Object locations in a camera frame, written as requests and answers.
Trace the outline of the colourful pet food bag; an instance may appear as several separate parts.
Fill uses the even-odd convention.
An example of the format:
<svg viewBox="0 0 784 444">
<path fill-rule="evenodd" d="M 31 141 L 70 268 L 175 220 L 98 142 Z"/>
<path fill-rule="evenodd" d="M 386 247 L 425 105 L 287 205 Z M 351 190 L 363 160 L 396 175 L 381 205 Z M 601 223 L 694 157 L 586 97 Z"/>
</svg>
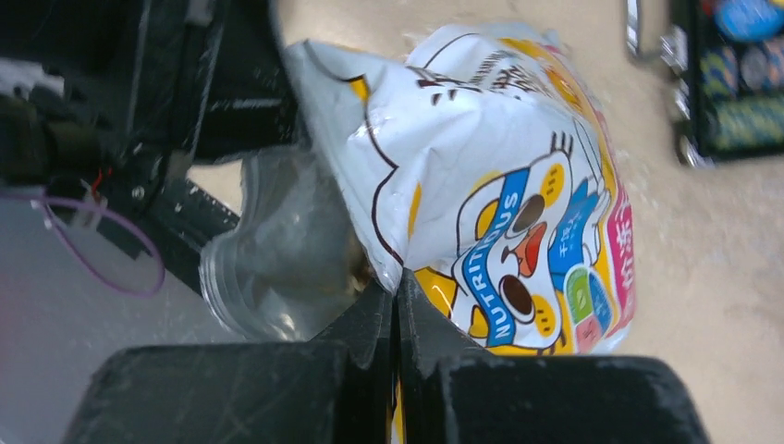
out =
<svg viewBox="0 0 784 444">
<path fill-rule="evenodd" d="M 405 61 L 304 40 L 306 148 L 242 164 L 202 294 L 248 339 L 304 341 L 376 284 L 429 372 L 475 349 L 613 351 L 635 310 L 631 209 L 599 104 L 557 37 L 448 25 Z"/>
</svg>

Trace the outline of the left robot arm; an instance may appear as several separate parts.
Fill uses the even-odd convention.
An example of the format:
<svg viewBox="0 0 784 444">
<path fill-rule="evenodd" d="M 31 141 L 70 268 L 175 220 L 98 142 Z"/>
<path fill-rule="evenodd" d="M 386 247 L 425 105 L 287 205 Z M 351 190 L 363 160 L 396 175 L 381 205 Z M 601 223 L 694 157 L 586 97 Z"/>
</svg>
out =
<svg viewBox="0 0 784 444">
<path fill-rule="evenodd" d="M 142 159 L 155 176 L 296 142 L 272 1 L 5 1 L 1 179 L 44 183 Z"/>
</svg>

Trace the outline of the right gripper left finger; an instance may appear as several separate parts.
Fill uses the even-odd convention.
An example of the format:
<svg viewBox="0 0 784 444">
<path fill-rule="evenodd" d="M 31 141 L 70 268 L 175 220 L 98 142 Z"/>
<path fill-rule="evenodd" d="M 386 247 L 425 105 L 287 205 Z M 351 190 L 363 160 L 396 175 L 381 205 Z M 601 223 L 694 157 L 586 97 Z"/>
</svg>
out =
<svg viewBox="0 0 784 444">
<path fill-rule="evenodd" d="M 386 443 L 393 298 L 377 285 L 316 338 L 147 346 L 93 375 L 67 443 Z"/>
</svg>

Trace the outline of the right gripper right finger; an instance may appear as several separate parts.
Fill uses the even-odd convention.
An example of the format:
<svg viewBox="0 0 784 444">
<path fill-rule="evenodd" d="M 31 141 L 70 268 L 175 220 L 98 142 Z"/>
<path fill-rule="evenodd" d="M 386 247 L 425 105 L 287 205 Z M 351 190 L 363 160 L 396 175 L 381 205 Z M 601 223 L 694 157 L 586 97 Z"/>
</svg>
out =
<svg viewBox="0 0 784 444">
<path fill-rule="evenodd" d="M 397 293 L 403 443 L 706 443 L 685 385 L 648 357 L 498 356 L 411 271 Z"/>
</svg>

